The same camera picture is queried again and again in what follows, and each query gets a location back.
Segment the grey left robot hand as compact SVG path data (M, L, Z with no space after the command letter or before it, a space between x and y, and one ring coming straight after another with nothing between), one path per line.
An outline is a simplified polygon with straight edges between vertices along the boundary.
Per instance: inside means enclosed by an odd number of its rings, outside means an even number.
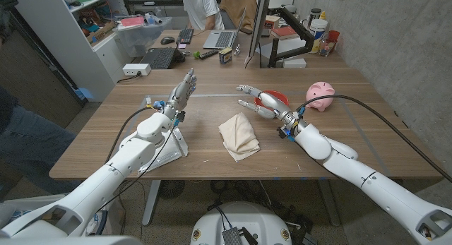
M185 75L182 82L180 82L169 94L168 101L163 109L163 113L170 117L170 112L173 112L172 117L176 112L182 111L188 102L191 94L196 89L197 77L194 74L194 69L191 68Z

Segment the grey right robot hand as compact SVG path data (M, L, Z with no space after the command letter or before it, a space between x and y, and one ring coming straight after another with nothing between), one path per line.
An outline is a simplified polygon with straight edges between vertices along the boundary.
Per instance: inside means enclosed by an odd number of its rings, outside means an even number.
M243 107L257 112L266 119L278 118L279 120L282 120L286 114L291 112L290 108L277 97L259 90L258 88L250 85L239 85L236 87L236 90L257 97L262 102L263 106L252 104L243 100L238 100L238 103Z

